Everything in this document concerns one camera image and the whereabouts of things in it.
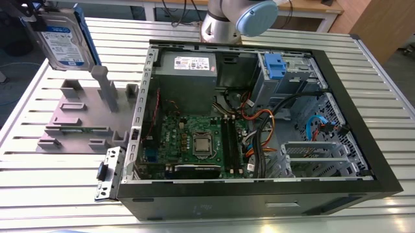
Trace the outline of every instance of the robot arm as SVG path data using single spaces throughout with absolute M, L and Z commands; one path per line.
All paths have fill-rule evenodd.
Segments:
M 202 37 L 211 43 L 235 44 L 240 35 L 260 35 L 278 16 L 272 0 L 210 0 L 207 9 Z
M 40 23 L 38 10 L 44 6 L 46 0 L 2 0 L 0 8 L 12 16 L 26 22 Z

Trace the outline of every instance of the cpu socket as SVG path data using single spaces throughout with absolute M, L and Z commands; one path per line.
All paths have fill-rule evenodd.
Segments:
M 212 156 L 212 134 L 210 132 L 196 132 L 192 135 L 192 139 L 194 156 L 198 159 L 207 159 Z

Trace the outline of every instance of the floor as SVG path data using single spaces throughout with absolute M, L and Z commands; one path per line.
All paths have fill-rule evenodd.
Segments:
M 22 57 L 11 57 L 0 50 L 0 72 L 8 78 L 6 83 L 0 83 L 0 128 L 44 60 L 46 56 L 38 47 Z
M 403 51 L 398 50 L 383 65 L 383 69 L 393 78 L 411 105 L 415 106 L 415 54 L 405 56 Z

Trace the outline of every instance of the slotted metal table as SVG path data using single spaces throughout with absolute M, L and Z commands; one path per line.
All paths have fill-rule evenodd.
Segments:
M 140 83 L 148 40 L 199 41 L 192 26 L 88 18 L 108 79 Z M 42 154 L 36 143 L 67 78 L 98 86 L 88 72 L 43 63 L 0 131 L 0 231 L 50 232 L 413 232 L 415 231 L 415 110 L 366 46 L 349 35 L 268 30 L 250 45 L 325 50 L 405 191 L 330 216 L 139 222 L 118 202 L 95 203 L 96 168 L 104 155 Z

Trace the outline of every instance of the blue hard drive label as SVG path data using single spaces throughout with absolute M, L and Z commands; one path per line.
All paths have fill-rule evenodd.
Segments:
M 67 66 L 82 66 L 84 59 L 78 46 L 72 43 L 72 32 L 70 28 L 48 26 L 42 32 L 56 60 Z

